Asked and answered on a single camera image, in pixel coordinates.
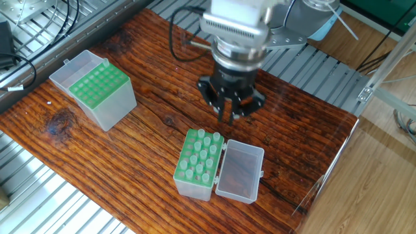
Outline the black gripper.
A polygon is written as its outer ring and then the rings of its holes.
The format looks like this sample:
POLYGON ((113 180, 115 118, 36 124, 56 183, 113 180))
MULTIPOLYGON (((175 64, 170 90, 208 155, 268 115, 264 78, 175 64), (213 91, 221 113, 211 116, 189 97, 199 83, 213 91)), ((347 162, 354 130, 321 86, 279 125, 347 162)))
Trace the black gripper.
POLYGON ((200 77, 198 90, 205 102, 218 112, 218 121, 224 115, 224 105, 229 90, 238 91, 233 96, 233 120, 248 117, 263 108, 266 96, 255 89, 255 78, 259 68, 252 71, 237 71, 214 62, 212 77, 200 77))

